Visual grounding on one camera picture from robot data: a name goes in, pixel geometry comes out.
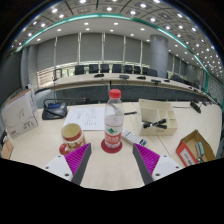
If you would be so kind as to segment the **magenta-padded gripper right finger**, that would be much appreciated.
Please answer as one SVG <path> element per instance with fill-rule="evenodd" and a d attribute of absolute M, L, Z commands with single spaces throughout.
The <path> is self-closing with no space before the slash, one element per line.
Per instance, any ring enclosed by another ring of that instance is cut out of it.
<path fill-rule="evenodd" d="M 136 143 L 133 144 L 133 155 L 145 185 L 182 169 L 170 156 L 159 155 Z"/>

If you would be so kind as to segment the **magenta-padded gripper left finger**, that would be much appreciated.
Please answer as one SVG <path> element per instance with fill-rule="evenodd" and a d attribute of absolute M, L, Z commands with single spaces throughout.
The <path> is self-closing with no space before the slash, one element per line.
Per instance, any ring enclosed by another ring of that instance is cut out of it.
<path fill-rule="evenodd" d="M 88 143 L 67 155 L 58 155 L 44 166 L 44 170 L 80 185 L 92 153 Z"/>

